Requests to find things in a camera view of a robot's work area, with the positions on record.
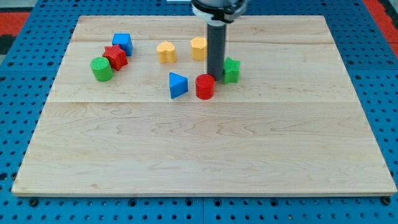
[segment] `red cylinder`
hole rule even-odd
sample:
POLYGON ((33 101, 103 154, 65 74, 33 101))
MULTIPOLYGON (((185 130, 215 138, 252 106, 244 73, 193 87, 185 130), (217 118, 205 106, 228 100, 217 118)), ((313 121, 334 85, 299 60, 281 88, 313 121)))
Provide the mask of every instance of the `red cylinder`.
POLYGON ((215 79, 209 74, 201 74, 196 81, 197 97, 208 100, 214 95, 215 79))

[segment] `blue cube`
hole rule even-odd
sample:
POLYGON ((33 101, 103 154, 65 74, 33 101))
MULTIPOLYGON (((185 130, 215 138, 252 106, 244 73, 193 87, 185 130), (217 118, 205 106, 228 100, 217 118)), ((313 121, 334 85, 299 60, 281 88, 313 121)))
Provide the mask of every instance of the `blue cube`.
POLYGON ((177 75, 174 72, 169 73, 170 96, 172 99, 188 91, 188 79, 177 75))
POLYGON ((127 56, 132 55, 132 42, 130 34, 114 34, 112 45, 119 44, 120 48, 123 49, 127 56))

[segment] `red surface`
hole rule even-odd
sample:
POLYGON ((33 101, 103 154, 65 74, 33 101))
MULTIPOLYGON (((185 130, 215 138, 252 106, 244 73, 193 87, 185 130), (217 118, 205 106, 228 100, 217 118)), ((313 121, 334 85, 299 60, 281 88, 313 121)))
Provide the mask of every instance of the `red surface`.
POLYGON ((208 74, 201 74, 195 80, 197 97, 202 100, 208 100, 214 95, 215 79, 208 74))
POLYGON ((105 47, 105 53, 102 57, 106 57, 111 67, 117 71, 129 63, 125 51, 120 48, 119 44, 113 45, 112 47, 105 47))
POLYGON ((378 0, 363 0, 363 3, 365 3, 384 38, 390 44, 396 57, 398 57, 398 30, 392 24, 392 20, 387 15, 384 6, 378 0))
POLYGON ((0 35, 18 36, 30 12, 0 12, 0 35))

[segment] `blue triangular prism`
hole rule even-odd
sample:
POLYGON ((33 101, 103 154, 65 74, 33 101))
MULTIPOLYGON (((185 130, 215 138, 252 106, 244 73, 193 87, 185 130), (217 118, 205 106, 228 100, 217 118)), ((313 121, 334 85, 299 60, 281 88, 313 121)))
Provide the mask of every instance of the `blue triangular prism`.
POLYGON ((170 96, 172 99, 188 91, 188 79, 174 72, 169 73, 170 96))

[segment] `black cylinder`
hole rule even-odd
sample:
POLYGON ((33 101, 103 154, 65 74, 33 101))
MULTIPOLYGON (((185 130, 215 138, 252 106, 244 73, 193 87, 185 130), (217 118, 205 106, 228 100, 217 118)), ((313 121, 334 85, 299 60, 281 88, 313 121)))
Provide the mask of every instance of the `black cylinder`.
POLYGON ((207 73, 216 81, 224 77, 226 25, 211 26, 207 24, 207 73))

